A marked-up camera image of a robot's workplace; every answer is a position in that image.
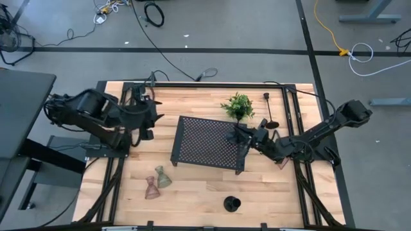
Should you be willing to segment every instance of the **wooden table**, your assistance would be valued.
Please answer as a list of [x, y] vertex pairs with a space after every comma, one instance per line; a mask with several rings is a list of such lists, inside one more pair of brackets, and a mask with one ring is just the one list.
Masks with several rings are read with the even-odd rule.
[[[122, 87], [121, 81], [109, 81], [105, 92], [120, 98]], [[297, 84], [296, 87], [314, 93], [311, 84]], [[245, 121], [249, 127], [257, 126], [262, 118], [269, 119], [267, 103], [263, 99], [263, 93], [269, 92], [273, 120], [280, 124], [280, 135], [287, 136], [288, 127], [280, 90], [155, 87], [154, 91], [155, 100], [162, 102], [162, 105], [157, 106], [157, 111], [165, 116], [155, 124], [154, 140], [142, 141], [138, 147], [131, 148], [125, 161], [116, 225], [146, 225], [147, 221], [154, 221], [155, 226], [260, 227], [261, 223], [267, 223], [268, 227], [303, 226], [292, 162], [280, 170], [266, 156], [250, 150], [245, 159], [245, 171], [238, 176], [233, 170], [185, 163], [173, 167], [170, 162], [179, 116], [232, 121], [220, 108], [220, 103], [226, 102], [236, 92], [246, 94], [253, 100], [256, 115]], [[298, 93], [298, 99], [304, 128], [319, 123], [316, 98]], [[293, 112], [292, 101], [289, 101]], [[292, 121], [297, 124], [294, 113]], [[297, 125], [294, 125], [294, 130], [298, 134]], [[107, 159], [102, 158], [84, 174], [73, 220], [81, 218], [100, 194], [106, 165]], [[154, 168], [159, 165], [164, 166], [164, 172], [173, 183], [161, 189], [159, 198], [145, 200], [145, 178], [157, 177]], [[315, 161], [311, 166], [319, 198], [336, 220], [344, 223], [331, 164]], [[234, 213], [227, 212], [223, 207], [223, 199], [227, 196], [235, 196], [242, 202]], [[310, 221], [314, 224], [313, 209], [307, 195], [306, 199]], [[105, 208], [105, 219], [108, 217], [108, 208]]]

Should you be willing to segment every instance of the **gray desk leg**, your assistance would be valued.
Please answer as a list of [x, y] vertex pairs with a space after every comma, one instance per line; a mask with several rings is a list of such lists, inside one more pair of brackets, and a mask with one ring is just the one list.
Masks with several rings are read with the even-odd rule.
[[340, 22], [392, 22], [401, 20], [401, 15], [387, 15], [381, 12], [390, 4], [391, 0], [378, 0], [369, 13], [362, 15], [341, 15]]
[[19, 210], [33, 209], [35, 204], [32, 203], [31, 197], [33, 196], [34, 190], [36, 189], [37, 183], [35, 182], [36, 175], [40, 170], [42, 163], [36, 160], [30, 160], [30, 163], [27, 166], [27, 169], [34, 171], [30, 183], [24, 193], [23, 199], [20, 202]]
[[372, 99], [370, 106], [411, 106], [411, 98]]

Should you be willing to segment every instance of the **green glass vase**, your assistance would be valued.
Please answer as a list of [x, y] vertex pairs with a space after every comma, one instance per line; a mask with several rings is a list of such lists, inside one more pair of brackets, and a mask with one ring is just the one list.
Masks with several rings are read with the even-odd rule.
[[164, 173], [162, 166], [156, 167], [155, 171], [159, 174], [157, 178], [157, 187], [159, 189], [165, 188], [172, 183], [171, 179]]

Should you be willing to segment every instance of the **gray floor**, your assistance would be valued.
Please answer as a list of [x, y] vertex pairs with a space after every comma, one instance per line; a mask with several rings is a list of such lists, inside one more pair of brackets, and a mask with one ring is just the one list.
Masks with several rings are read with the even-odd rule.
[[[92, 28], [91, 0], [44, 1], [31, 0], [19, 21], [40, 43], [55, 43], [65, 39], [68, 28], [74, 29], [76, 35], [87, 33]], [[9, 5], [14, 15], [22, 0], [3, 2]], [[314, 19], [314, 2], [302, 1], [314, 49], [335, 51], [329, 33]], [[388, 51], [394, 51], [395, 47], [389, 41], [409, 29], [410, 1], [393, 1], [385, 10], [386, 13], [402, 14], [403, 20], [397, 24], [338, 22], [338, 15], [360, 13], [369, 9], [373, 3], [320, 0], [318, 13], [324, 23], [333, 29], [342, 47], [351, 49], [357, 42], [366, 42], [375, 51], [387, 51], [387, 46]], [[160, 29], [148, 26], [146, 31], [159, 47], [306, 49], [295, 1], [172, 0], [159, 1], [158, 4], [166, 14], [166, 24]], [[143, 4], [136, 5], [137, 11], [142, 13]], [[61, 46], [151, 47], [136, 24], [132, 10], [127, 7], [121, 7], [118, 13], [109, 15], [107, 22], [98, 26], [89, 37]], [[22, 54], [12, 53], [7, 57], [16, 58], [19, 55]], [[212, 81], [314, 81], [308, 56], [184, 53], [168, 53], [166, 56], [193, 76], [208, 67], [217, 67], [218, 76]], [[354, 68], [359, 73], [370, 73], [405, 60], [374, 58], [368, 64], [354, 64]], [[350, 99], [367, 103], [371, 98], [410, 96], [411, 64], [362, 78], [351, 72], [347, 57], [317, 56], [317, 62], [326, 96], [335, 105]], [[172, 80], [188, 80], [156, 53], [38, 52], [12, 69], [57, 75], [53, 92], [59, 94], [76, 94], [84, 88], [94, 87], [98, 80], [145, 78], [156, 69], [168, 73]], [[374, 114], [368, 124], [359, 129], [346, 128], [336, 134], [354, 219], [360, 228], [406, 230], [411, 214], [411, 201], [408, 200], [411, 191], [411, 157], [407, 143], [411, 135], [411, 125], [408, 123], [411, 109], [391, 107], [372, 110]], [[51, 126], [41, 115], [30, 138], [45, 143], [50, 135], [88, 137]], [[76, 189], [45, 186], [35, 193], [38, 208], [18, 213], [10, 211], [9, 214], [19, 214], [26, 219], [3, 222], [0, 229], [40, 225], [58, 214], [75, 193]], [[53, 208], [46, 207], [44, 200]], [[68, 210], [56, 224], [68, 223], [73, 209]]]

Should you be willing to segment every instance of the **plug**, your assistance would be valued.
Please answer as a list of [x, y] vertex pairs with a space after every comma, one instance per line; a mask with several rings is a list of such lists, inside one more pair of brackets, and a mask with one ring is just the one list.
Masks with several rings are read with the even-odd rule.
[[201, 74], [199, 77], [197, 77], [197, 79], [195, 79], [194, 81], [201, 81], [201, 79], [203, 78], [203, 75]]
[[340, 56], [346, 56], [349, 53], [349, 50], [347, 49], [339, 49], [340, 50]]

